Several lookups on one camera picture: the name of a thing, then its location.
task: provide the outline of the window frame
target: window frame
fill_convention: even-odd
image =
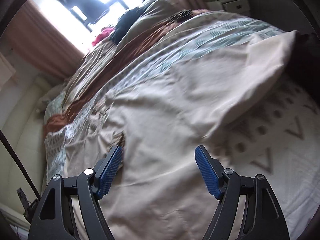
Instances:
[[[88,26],[90,23],[87,20],[82,19],[79,14],[76,13],[75,10],[73,10],[72,8],[69,8],[67,6],[67,3],[65,0],[57,0],[59,1],[79,22],[82,23],[82,25],[89,31],[92,32],[93,30]],[[129,6],[123,1],[123,0],[110,0],[107,4],[109,6],[115,4],[115,3],[120,3],[121,6],[125,9],[128,10]]]

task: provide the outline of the bed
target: bed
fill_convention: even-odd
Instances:
[[[217,206],[194,160],[203,144],[224,167],[267,177],[297,239],[320,205],[319,109],[284,73],[297,34],[221,11],[168,22],[178,11],[152,3],[49,104],[47,182],[92,168],[118,144],[123,163],[100,201],[115,238],[202,239]],[[230,239],[243,207],[242,198]]]

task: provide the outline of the cable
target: cable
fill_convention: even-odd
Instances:
[[[12,149],[10,143],[8,142],[7,138],[4,136],[4,134],[2,133],[1,130],[0,130],[0,141],[2,142],[4,147],[7,149],[7,151],[9,152],[9,154],[11,155],[11,157],[15,161],[15,163],[18,165],[18,167],[21,170],[23,176],[26,178],[27,182],[29,183],[30,187],[32,188],[33,192],[35,193],[37,199],[40,200],[39,192],[37,191],[35,185],[33,184],[32,180],[30,179],[26,169],[23,167],[21,161],[19,160],[18,156],[16,155],[16,153]]]

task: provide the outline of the headboard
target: headboard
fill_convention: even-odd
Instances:
[[[36,113],[35,106],[38,99],[50,88],[44,78],[37,76],[2,128],[40,193],[46,167],[43,144],[44,115]],[[28,228],[29,223],[23,217],[24,209],[16,190],[21,187],[29,201],[33,201],[36,196],[2,144],[0,157],[0,209],[12,223]]]

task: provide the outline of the white wall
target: white wall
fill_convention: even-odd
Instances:
[[[36,75],[40,73],[31,64],[19,57],[4,38],[0,39],[0,52],[6,57],[16,70],[17,82],[10,79],[0,91],[0,129],[3,127],[10,112],[32,84]]]

